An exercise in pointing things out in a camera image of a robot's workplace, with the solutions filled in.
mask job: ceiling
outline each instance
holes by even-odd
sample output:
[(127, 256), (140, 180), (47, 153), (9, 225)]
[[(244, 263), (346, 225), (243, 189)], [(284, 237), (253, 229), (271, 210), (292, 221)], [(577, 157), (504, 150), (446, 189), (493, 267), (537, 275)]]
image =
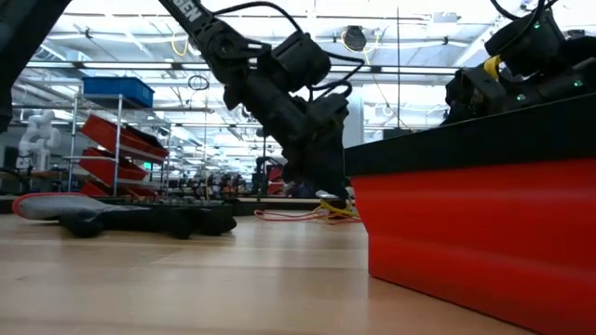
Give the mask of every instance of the ceiling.
[[(501, 0), (499, 3), (509, 11), (522, 14), (520, 5), (527, 2)], [(202, 1), (211, 10), (240, 3), (243, 1)], [(507, 23), (488, 0), (287, 0), (274, 3), (293, 15), (325, 50), (360, 57), (369, 65), (380, 66), (476, 65), (487, 58), (483, 42)], [(562, 0), (555, 5), (555, 18), (564, 31), (596, 32), (593, 14), (582, 10), (587, 5), (588, 0)], [(223, 19), (245, 36), (272, 45), (279, 44), (293, 32), (287, 20), (270, 8), (247, 9), (225, 15)], [(365, 52), (352, 52), (343, 45), (341, 36), (348, 25), (363, 28), (368, 39)], [(182, 28), (157, 0), (73, 0), (34, 60), (201, 62), (200, 53), (188, 46), (186, 39)], [(263, 139), (255, 136), (258, 125), (241, 109), (227, 111), (224, 108), (223, 88), (209, 72), (123, 69), (86, 74), (138, 76), (149, 84), (155, 90), (157, 108), (153, 117), (186, 124), (172, 132), (181, 140), (186, 155), (220, 156), (220, 166), (246, 172), (254, 166), (254, 156), (262, 153), (262, 149), (250, 150), (254, 146), (262, 147), (259, 143)], [(188, 77), (194, 74), (207, 77), (210, 88), (190, 89)], [(15, 100), (19, 103), (71, 103), (82, 75), (85, 74), (78, 70), (27, 69), (15, 86)], [(436, 126), (446, 108), (443, 85), (450, 78), (448, 74), (402, 74), (399, 78), (395, 74), (355, 76), (354, 94), (365, 102), (366, 141), (380, 139), (379, 127), (397, 124), (387, 104), (400, 108), (400, 121), (406, 127)], [(207, 112), (159, 111), (158, 108), (188, 109), (191, 106)], [(128, 121), (138, 121), (135, 117), (128, 116), (132, 119)], [(230, 129), (225, 124), (245, 127)], [(205, 144), (210, 148), (209, 154), (196, 151), (189, 141)], [(269, 142), (274, 151), (271, 154), (279, 155), (278, 146), (273, 140)]]

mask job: blue bin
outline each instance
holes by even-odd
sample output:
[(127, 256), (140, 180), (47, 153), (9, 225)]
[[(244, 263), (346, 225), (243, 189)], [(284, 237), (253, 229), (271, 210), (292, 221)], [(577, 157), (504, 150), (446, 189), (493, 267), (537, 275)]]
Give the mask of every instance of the blue bin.
[(125, 98), (126, 108), (152, 108), (154, 91), (134, 77), (85, 77), (83, 95), (100, 106), (116, 108), (118, 96)]

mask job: wooden surface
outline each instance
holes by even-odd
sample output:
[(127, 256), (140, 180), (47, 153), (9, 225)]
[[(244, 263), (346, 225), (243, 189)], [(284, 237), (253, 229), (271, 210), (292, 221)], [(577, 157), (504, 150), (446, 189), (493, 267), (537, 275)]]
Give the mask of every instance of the wooden surface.
[(81, 240), (0, 216), (0, 334), (527, 334), (366, 265), (360, 224), (247, 218), (219, 238)]

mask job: white humanoid robot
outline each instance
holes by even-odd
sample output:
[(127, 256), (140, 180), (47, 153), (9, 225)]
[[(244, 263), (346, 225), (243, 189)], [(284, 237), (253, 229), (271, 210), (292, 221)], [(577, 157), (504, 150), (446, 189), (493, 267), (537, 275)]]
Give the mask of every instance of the white humanoid robot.
[(51, 125), (53, 119), (54, 112), (52, 111), (29, 116), (27, 131), (19, 142), (17, 169), (47, 170), (50, 149), (58, 148), (61, 140), (60, 131)]

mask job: metal shelving unit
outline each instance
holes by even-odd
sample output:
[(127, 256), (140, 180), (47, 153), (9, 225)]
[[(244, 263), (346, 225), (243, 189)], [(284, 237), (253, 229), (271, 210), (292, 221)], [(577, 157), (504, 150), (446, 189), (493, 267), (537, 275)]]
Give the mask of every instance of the metal shelving unit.
[[(75, 142), (76, 142), (76, 118), (77, 118), (77, 114), (78, 114), (78, 110), (79, 110), (79, 105), (82, 99), (94, 99), (94, 100), (106, 100), (106, 101), (117, 101), (117, 112), (116, 112), (116, 134), (115, 134), (115, 151), (113, 152), (114, 154), (114, 158), (111, 157), (96, 157), (96, 156), (76, 156), (75, 155)], [(76, 162), (80, 162), (81, 160), (102, 160), (102, 161), (112, 161), (114, 162), (114, 182), (112, 185), (108, 185), (105, 182), (101, 181), (99, 178), (97, 178), (96, 176), (93, 176), (91, 173), (89, 173), (90, 176), (94, 177), (95, 180), (102, 182), (103, 184), (105, 184), (108, 187), (112, 187), (113, 188), (113, 196), (117, 196), (117, 190), (118, 190), (118, 186), (134, 186), (134, 187), (142, 187), (142, 188), (147, 188), (147, 189), (160, 189), (163, 186), (163, 175), (161, 178), (160, 183), (155, 183), (155, 182), (151, 182), (151, 181), (132, 181), (132, 180), (126, 180), (126, 179), (119, 179), (118, 178), (118, 167), (120, 165), (120, 154), (122, 151), (124, 152), (129, 152), (129, 153), (135, 153), (138, 157), (146, 157), (149, 158), (152, 161), (162, 161), (161, 163), (161, 170), (164, 171), (164, 166), (166, 167), (166, 179), (165, 179), (165, 192), (166, 194), (168, 193), (168, 182), (169, 182), (169, 155), (166, 156), (166, 158), (164, 159), (163, 157), (154, 155), (154, 154), (149, 154), (146, 152), (143, 152), (141, 150), (137, 150), (135, 148), (131, 148), (128, 147), (126, 145), (122, 145), (120, 143), (121, 140), (121, 136), (122, 136), (122, 113), (124, 111), (124, 107), (128, 108), (128, 110), (139, 110), (139, 111), (146, 111), (147, 109), (136, 106), (136, 104), (130, 100), (127, 100), (126, 97), (124, 97), (123, 95), (118, 95), (118, 96), (98, 96), (98, 95), (81, 95), (80, 93), (77, 94), (77, 96), (75, 97), (74, 100), (74, 108), (73, 108), (73, 125), (71, 128), (71, 151), (70, 151), (70, 155), (67, 157), (64, 157), (65, 159), (69, 160), (69, 169), (68, 169), (68, 192), (71, 192), (72, 190), (72, 181), (73, 181), (73, 170), (75, 168), (75, 163)], [(170, 142), (170, 134), (171, 134), (171, 125), (170, 123), (164, 123), (166, 125), (168, 125), (168, 138), (167, 138), (167, 145), (166, 145), (166, 149), (169, 151), (169, 142)]]

